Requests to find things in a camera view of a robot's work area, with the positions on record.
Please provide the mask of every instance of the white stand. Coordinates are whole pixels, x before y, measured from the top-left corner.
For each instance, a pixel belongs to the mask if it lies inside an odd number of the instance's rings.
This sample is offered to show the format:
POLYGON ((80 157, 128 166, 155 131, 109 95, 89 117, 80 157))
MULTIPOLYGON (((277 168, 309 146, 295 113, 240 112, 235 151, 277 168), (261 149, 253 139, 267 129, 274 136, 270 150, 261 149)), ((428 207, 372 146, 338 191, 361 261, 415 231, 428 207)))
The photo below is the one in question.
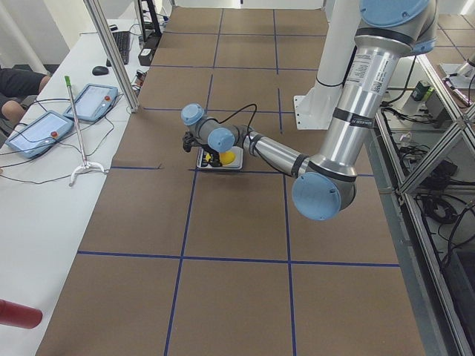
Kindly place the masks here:
POLYGON ((69 100, 71 101, 71 109, 73 110, 73 115, 74 115, 74 127, 76 128, 77 138, 79 141, 79 150, 81 151, 81 157, 82 157, 82 165, 80 165, 79 167, 76 167, 76 169, 74 169, 73 173, 71 174, 71 180, 69 182, 69 186, 72 187, 76 180, 77 174, 91 171, 95 168, 98 168, 99 170, 101 170, 103 174, 106 174, 106 172, 105 172, 104 166, 101 165, 100 163, 88 161, 88 157, 86 156, 86 151, 84 149, 84 142, 82 141, 81 128, 79 126, 79 119, 77 117, 76 105, 74 104, 73 91, 71 90, 71 83, 69 80, 69 76, 66 76, 65 79, 66 79, 66 87, 68 88, 69 100))
POLYGON ((98 168, 103 174, 106 174, 104 166, 101 165, 100 163, 96 162, 89 162, 86 160, 85 164, 80 165, 79 167, 76 167, 76 169, 73 171, 71 174, 71 180, 69 182, 69 186, 72 187, 74 185, 74 181, 76 180, 76 175, 85 173, 89 170, 93 170, 95 168, 98 168))
POLYGON ((355 47, 354 36, 361 17, 359 1, 336 0, 332 21, 318 69, 318 80, 306 96, 294 97, 295 118, 299 130, 326 130, 341 95, 341 85, 355 47))

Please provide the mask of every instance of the person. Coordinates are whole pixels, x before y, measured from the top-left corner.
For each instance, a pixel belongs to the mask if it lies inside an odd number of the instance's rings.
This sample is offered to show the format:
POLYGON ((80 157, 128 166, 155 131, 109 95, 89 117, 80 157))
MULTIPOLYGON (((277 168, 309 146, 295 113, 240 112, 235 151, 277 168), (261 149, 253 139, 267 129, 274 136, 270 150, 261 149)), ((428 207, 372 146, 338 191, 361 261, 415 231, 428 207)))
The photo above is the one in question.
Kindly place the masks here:
POLYGON ((41 73, 0 67, 0 117, 8 126, 14 128, 26 113, 16 97, 38 95, 49 80, 41 73))

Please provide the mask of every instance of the desk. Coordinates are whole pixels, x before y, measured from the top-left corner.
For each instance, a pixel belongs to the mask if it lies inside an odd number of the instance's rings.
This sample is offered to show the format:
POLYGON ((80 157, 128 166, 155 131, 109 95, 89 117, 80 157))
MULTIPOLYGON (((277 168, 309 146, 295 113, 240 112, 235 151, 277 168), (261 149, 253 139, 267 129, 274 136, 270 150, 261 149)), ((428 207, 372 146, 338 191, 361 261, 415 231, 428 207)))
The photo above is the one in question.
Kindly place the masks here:
MULTIPOLYGON (((117 24, 120 30, 128 30, 133 21, 111 20, 111 23, 117 24)), ((125 68, 132 80, 137 69, 147 71, 148 68, 139 65, 137 36, 132 36, 131 41, 130 62, 125 68)), ((78 94, 90 82, 118 87, 112 70, 106 76, 91 74, 92 68, 105 65, 105 60, 98 35, 81 35, 38 99, 67 98, 65 75, 71 77, 74 94, 78 94)), ((46 102, 44 106, 62 113, 68 104, 46 102)), ((39 105, 33 105, 22 121, 32 122, 43 112, 39 105)), ((91 156, 91 160, 110 168, 129 115, 127 102, 122 98, 107 115, 115 128, 91 156)), ((83 131, 88 153, 96 148, 111 127, 110 122, 102 119, 83 131)), ((66 139, 64 143, 77 146, 77 135, 66 139)), ((10 151, 4 145, 0 153, 10 151)), ((0 156, 0 166, 22 160, 18 154, 0 156)), ((55 145, 32 162, 5 168, 4 175, 40 182, 71 174, 81 162, 81 155, 75 149, 55 145)), ((43 185, 0 179, 0 217, 3 222, 0 237, 0 298, 36 307, 44 314, 41 324, 33 330, 0 326, 0 355, 29 356, 37 350, 104 181, 105 175, 100 173, 77 177, 73 188, 68 187, 67 179, 43 185)))

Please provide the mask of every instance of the red object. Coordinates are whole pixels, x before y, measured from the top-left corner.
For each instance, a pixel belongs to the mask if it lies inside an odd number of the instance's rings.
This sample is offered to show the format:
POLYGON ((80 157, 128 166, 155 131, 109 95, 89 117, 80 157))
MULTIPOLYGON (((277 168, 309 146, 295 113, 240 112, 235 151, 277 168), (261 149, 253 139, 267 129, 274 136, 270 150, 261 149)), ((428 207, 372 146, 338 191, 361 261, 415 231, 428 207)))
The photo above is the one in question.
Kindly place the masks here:
POLYGON ((0 299, 0 324, 32 329, 41 323, 41 310, 0 299))

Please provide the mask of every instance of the silver robot arm segment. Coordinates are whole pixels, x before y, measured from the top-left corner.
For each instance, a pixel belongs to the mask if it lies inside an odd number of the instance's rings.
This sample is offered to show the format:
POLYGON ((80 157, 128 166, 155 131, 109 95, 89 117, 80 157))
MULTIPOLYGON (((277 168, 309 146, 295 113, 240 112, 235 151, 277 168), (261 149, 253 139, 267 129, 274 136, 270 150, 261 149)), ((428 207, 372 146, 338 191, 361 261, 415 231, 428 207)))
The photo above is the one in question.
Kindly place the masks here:
POLYGON ((197 104, 182 111, 189 134, 200 145, 225 152, 233 145, 296 178, 295 207, 313 220, 327 220, 356 195, 355 162, 398 60, 426 53, 435 44, 436 0, 361 0, 358 47, 320 151, 311 157, 246 126, 223 126, 197 104))

